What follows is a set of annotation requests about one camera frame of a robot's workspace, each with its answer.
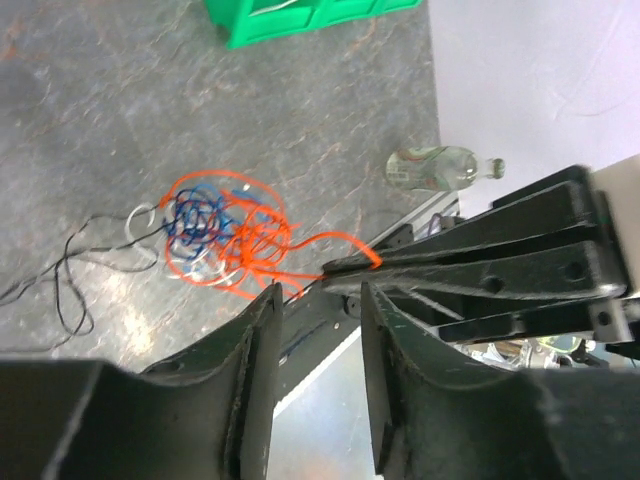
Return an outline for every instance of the screw hole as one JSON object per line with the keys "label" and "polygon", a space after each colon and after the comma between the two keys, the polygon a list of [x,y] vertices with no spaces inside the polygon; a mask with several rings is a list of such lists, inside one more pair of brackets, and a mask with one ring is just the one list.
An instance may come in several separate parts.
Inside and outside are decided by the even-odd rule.
{"label": "screw hole", "polygon": [[570,282],[584,279],[584,268],[578,262],[571,262],[564,267],[564,275]]}
{"label": "screw hole", "polygon": [[183,367],[182,363],[177,360],[169,360],[155,364],[147,373],[176,373]]}
{"label": "screw hole", "polygon": [[493,295],[499,293],[504,288],[504,282],[498,277],[487,277],[482,282],[482,287]]}
{"label": "screw hole", "polygon": [[350,317],[359,317],[360,299],[356,297],[347,297],[344,303],[344,311]]}
{"label": "screw hole", "polygon": [[566,355],[561,355],[558,357],[558,365],[561,367],[573,367],[573,362]]}
{"label": "screw hole", "polygon": [[598,314],[598,323],[606,327],[611,323],[611,316],[607,312],[600,312]]}

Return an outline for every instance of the white wall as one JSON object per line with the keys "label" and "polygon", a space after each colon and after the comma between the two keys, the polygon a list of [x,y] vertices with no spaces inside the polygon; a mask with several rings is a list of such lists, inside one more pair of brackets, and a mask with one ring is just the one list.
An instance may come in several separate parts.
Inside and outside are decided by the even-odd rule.
{"label": "white wall", "polygon": [[640,1],[430,0],[430,11],[442,143],[507,162],[503,180],[461,193],[464,215],[562,167],[640,152]]}

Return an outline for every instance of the bottle neck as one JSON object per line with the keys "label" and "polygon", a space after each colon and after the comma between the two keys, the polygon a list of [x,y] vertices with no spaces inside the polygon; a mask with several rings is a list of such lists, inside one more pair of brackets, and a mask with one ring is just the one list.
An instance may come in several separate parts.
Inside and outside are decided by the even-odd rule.
{"label": "bottle neck", "polygon": [[502,178],[504,175],[504,160],[500,158],[489,158],[478,162],[478,178],[491,178],[494,180]]}

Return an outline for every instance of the bottle cap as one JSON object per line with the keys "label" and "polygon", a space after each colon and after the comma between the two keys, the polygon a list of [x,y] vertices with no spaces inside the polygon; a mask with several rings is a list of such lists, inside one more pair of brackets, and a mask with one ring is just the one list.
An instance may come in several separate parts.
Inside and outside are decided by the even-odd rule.
{"label": "bottle cap", "polygon": [[493,159],[493,178],[502,178],[504,177],[505,164],[504,160],[501,158]]}

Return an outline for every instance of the white string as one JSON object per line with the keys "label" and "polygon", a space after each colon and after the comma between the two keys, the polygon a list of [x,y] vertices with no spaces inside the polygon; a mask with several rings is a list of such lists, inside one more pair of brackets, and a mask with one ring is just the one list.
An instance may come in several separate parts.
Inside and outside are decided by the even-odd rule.
{"label": "white string", "polygon": [[141,210],[147,210],[149,213],[149,221],[147,222],[147,228],[153,225],[153,222],[156,219],[155,206],[146,202],[141,203],[136,208],[134,208],[129,214],[129,216],[127,217],[127,221],[124,224],[124,235],[127,237],[127,241],[132,244],[131,246],[135,251],[137,251],[140,255],[142,255],[147,260],[151,260],[155,262],[156,260],[158,260],[158,254],[151,248],[145,247],[144,245],[137,243],[136,237],[134,237],[133,233],[131,233],[131,220],[133,220],[133,217],[135,216],[135,214]]}
{"label": "white string", "polygon": [[[182,231],[184,231],[184,224],[182,221],[178,221],[175,222],[175,213],[172,211],[173,206],[175,205],[175,201],[171,202],[167,205],[167,207],[164,210],[164,217],[165,217],[165,221],[168,224],[171,223],[175,223],[176,224],[176,231],[177,234],[179,235]],[[124,234],[127,238],[127,241],[132,243],[132,247],[143,257],[145,257],[148,260],[152,260],[152,261],[157,261],[158,260],[158,256],[156,254],[156,252],[151,249],[150,247],[146,247],[144,245],[140,245],[139,243],[134,243],[136,241],[136,237],[133,235],[133,233],[131,232],[131,221],[133,220],[133,217],[140,211],[142,210],[146,210],[149,213],[149,221],[147,222],[147,228],[151,227],[151,225],[153,224],[153,222],[156,219],[156,212],[155,212],[155,206],[150,204],[150,203],[141,203],[140,205],[138,205],[136,208],[134,208],[131,213],[129,214],[129,216],[127,217],[127,221],[124,224]],[[173,249],[175,248],[183,248],[179,243],[176,243],[173,247]],[[211,283],[211,286],[214,285],[219,285],[221,283],[225,283],[227,286],[232,285],[233,284],[233,275],[235,273],[237,273],[238,271],[236,270],[235,272],[229,274],[226,271],[226,262],[220,261],[217,256],[216,256],[216,261],[215,261],[215,268],[212,268],[211,265],[209,264],[209,262],[206,261],[206,257],[208,255],[215,255],[215,252],[211,251],[210,249],[204,249],[196,258],[194,258],[193,260],[185,260],[183,258],[180,257],[176,257],[173,259],[173,263],[174,264],[188,264],[189,266],[189,271],[185,271],[183,269],[183,276],[184,277],[190,277],[193,278],[195,281],[201,281],[203,280],[206,276],[209,275],[213,275],[213,276],[217,276],[219,278],[217,278],[213,283]],[[180,279],[180,276],[176,275],[175,273],[171,272],[168,268],[167,268],[167,264],[165,262],[165,264],[163,265],[163,270],[165,271],[165,275],[167,276],[167,278],[170,279]]]}

